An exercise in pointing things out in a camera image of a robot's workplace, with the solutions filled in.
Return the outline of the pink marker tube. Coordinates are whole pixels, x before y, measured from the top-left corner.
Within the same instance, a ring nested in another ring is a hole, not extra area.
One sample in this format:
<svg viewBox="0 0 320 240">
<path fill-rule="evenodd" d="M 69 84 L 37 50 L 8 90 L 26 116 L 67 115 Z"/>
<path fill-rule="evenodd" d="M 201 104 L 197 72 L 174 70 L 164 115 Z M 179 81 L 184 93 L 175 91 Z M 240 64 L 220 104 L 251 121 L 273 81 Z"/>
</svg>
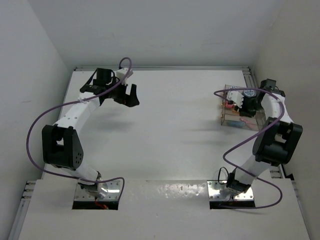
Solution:
<svg viewBox="0 0 320 240">
<path fill-rule="evenodd" d="M 227 110 L 230 110 L 230 111 L 234 110 L 236 106 L 237 105 L 234 104 L 233 102 L 228 102 L 228 101 L 224 102 L 224 108 L 227 109 Z"/>
</svg>

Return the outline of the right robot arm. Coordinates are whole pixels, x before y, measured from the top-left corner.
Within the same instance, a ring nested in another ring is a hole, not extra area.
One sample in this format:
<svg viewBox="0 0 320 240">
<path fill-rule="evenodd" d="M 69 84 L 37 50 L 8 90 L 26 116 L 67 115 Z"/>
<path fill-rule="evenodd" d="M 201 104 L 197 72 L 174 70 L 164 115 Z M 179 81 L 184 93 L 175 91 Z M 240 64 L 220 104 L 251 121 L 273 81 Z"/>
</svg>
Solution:
<svg viewBox="0 0 320 240">
<path fill-rule="evenodd" d="M 290 118 L 285 106 L 286 95 L 276 83 L 267 78 L 253 95 L 249 95 L 248 90 L 227 94 L 241 117 L 253 118 L 258 111 L 264 111 L 266 117 L 263 132 L 254 141 L 252 155 L 228 175 L 226 188 L 234 193 L 245 193 L 270 167 L 287 164 L 303 133 L 303 127 Z"/>
</svg>

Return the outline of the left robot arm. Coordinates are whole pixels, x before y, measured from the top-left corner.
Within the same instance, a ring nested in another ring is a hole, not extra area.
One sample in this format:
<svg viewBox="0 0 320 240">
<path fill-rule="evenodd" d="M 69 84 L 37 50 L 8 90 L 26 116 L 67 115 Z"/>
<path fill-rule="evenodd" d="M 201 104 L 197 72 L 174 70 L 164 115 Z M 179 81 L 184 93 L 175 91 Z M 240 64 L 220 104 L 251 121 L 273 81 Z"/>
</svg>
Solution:
<svg viewBox="0 0 320 240">
<path fill-rule="evenodd" d="M 80 88 L 78 102 L 53 125 L 45 125 L 41 132 L 43 161 L 77 178 L 80 188 L 92 196 L 102 195 L 106 188 L 101 183 L 101 174 L 84 160 L 79 133 L 106 99 L 130 108 L 140 104 L 135 84 L 126 93 L 127 80 L 132 74 L 128 68 L 117 71 L 97 68 Z"/>
</svg>

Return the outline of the blue stapler case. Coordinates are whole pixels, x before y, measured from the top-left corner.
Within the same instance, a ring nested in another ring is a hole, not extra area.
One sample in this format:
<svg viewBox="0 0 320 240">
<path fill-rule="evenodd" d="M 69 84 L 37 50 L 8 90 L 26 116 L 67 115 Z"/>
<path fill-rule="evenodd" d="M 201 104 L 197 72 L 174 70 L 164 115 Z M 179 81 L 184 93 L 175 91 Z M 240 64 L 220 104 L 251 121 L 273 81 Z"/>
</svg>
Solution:
<svg viewBox="0 0 320 240">
<path fill-rule="evenodd" d="M 232 120 L 228 120 L 226 122 L 226 125 L 234 128 L 243 128 L 246 126 L 246 124 L 243 121 L 232 121 Z"/>
</svg>

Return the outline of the pink stapler case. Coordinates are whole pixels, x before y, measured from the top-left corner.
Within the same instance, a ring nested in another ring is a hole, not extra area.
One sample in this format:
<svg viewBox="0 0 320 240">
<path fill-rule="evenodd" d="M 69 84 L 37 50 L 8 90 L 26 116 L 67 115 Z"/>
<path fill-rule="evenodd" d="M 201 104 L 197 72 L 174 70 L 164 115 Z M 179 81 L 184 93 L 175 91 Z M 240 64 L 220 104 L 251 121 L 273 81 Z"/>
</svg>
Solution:
<svg viewBox="0 0 320 240">
<path fill-rule="evenodd" d="M 244 122 L 245 126 L 252 131 L 257 131 L 259 129 L 256 124 L 250 122 L 246 118 L 241 117 L 239 120 Z"/>
</svg>

